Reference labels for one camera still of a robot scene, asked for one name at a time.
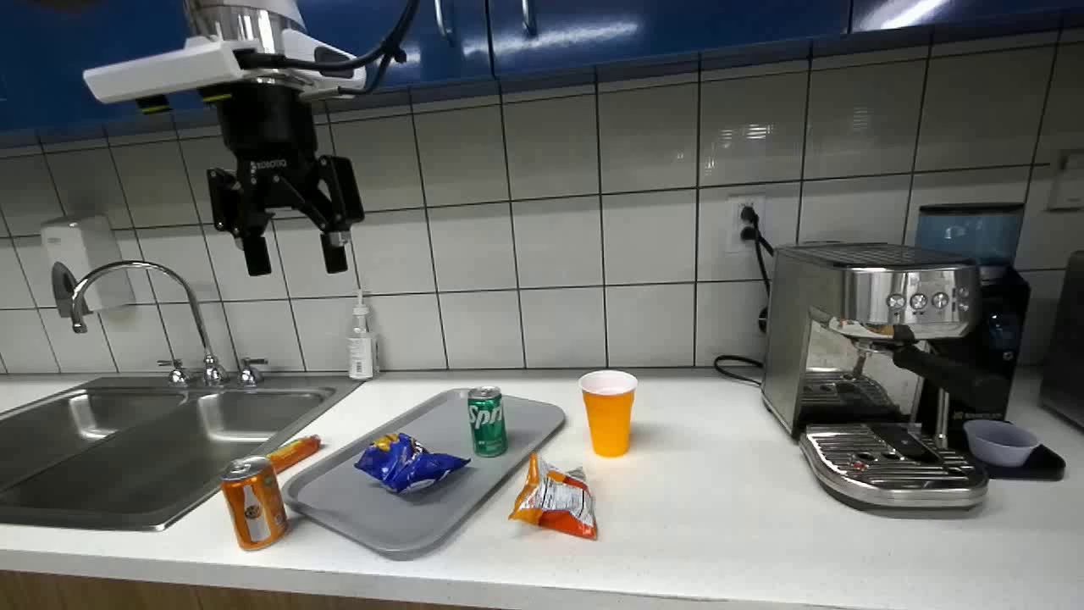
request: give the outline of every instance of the soap dispenser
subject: soap dispenser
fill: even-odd
[[[377,372],[377,336],[369,328],[364,294],[359,290],[350,325],[350,378],[372,378]]]

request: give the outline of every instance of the blue snack wrapper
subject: blue snack wrapper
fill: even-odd
[[[409,433],[382,433],[356,462],[359,471],[377,478],[382,488],[401,496],[412,488],[439,484],[448,473],[459,471],[467,462],[452,454],[431,454],[416,446]]]

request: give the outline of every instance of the candy bar wrapper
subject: candy bar wrapper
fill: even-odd
[[[597,506],[587,488],[582,471],[555,471],[532,454],[527,482],[514,496],[514,507],[508,519],[532,522],[538,530],[555,530],[580,539],[597,539]]]
[[[467,462],[457,454],[431,454],[416,446],[409,433],[382,433],[364,446],[356,469],[401,496],[439,484],[448,473],[467,469]]]

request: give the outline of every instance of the green can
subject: green can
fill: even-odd
[[[467,391],[475,454],[505,454],[505,402],[502,391]]]

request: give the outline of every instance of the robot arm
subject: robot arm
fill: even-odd
[[[189,36],[180,52],[84,71],[99,101],[165,108],[165,94],[200,90],[216,104],[232,173],[211,171],[212,226],[230,232],[251,275],[266,275],[265,226],[275,206],[301,210],[320,232],[329,271],[345,271],[350,224],[361,201],[350,159],[314,156],[312,97],[361,94],[386,66],[401,61],[416,0],[390,36],[356,58],[303,33],[293,0],[185,0]]]

